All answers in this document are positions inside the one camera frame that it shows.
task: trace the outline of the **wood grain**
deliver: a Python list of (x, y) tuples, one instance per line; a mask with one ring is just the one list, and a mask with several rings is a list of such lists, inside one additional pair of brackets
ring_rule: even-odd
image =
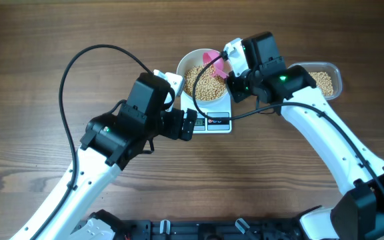
[[(57, 103), (70, 59), (98, 43), (175, 71), (198, 48), (272, 31), (287, 64), (328, 61), (343, 93), (330, 104), (384, 159), (384, 3), (380, 1), (123, 1), (0, 5), (0, 239), (12, 236), (52, 190), (71, 156)], [(85, 124), (128, 96), (142, 69), (118, 52), (82, 56), (65, 86), (75, 142)], [(233, 106), (234, 115), (254, 99)], [(228, 135), (155, 140), (88, 213), (122, 219), (291, 217), (341, 195), (326, 166), (281, 117), (256, 115)]]

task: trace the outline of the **clear tray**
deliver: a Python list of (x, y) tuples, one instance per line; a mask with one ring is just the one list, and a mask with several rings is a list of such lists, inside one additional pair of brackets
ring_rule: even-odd
[(326, 62), (302, 62), (294, 63), (290, 67), (296, 65), (302, 66), (308, 72), (326, 72), (331, 78), (331, 84), (333, 85), (333, 94), (330, 96), (324, 96), (324, 98), (326, 100), (332, 100), (340, 96), (340, 93), (343, 89), (343, 84), (341, 82), (340, 71), (336, 66), (334, 66), (334, 64)]

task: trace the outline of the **pink cup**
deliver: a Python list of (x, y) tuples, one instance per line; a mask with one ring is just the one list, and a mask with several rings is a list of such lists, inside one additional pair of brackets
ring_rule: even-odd
[[(203, 54), (203, 62), (204, 65), (208, 64), (212, 60), (214, 60), (216, 57), (218, 57), (220, 53), (216, 50), (210, 50), (208, 52), (205, 52)], [(222, 77), (225, 79), (227, 77), (227, 74), (223, 71), (224, 62), (223, 59), (218, 59), (214, 64), (215, 72), (211, 75), (212, 77), (215, 77), (216, 75)]]

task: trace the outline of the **bowl of beans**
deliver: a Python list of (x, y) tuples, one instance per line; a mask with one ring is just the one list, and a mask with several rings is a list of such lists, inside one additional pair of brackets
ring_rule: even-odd
[(340, 71), (334, 64), (326, 62), (304, 62), (294, 63), (290, 67), (296, 65), (302, 66), (310, 76), (314, 78), (326, 100), (332, 100), (340, 96), (343, 84), (341, 82)]
[[(183, 94), (186, 94), (190, 100), (192, 100), (193, 84), (205, 66), (203, 54), (210, 50), (194, 50), (186, 54), (177, 66), (177, 74), (185, 78)], [(225, 62), (223, 71), (228, 73), (230, 69), (230, 64)], [(227, 94), (225, 80), (220, 76), (213, 76), (214, 72), (214, 66), (210, 66), (198, 81), (195, 98), (200, 106), (217, 103)]]

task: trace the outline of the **white scale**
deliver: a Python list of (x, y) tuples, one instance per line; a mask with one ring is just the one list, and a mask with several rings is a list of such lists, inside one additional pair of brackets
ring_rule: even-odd
[[(185, 112), (187, 109), (196, 110), (192, 99), (182, 92), (180, 96), (180, 108)], [(199, 106), (200, 110), (210, 117), (232, 117), (231, 111), (231, 96), (225, 94), (220, 100), (204, 107)], [(213, 121), (211, 119), (204, 118), (201, 114), (198, 114), (193, 133), (230, 133), (232, 131), (232, 121)]]

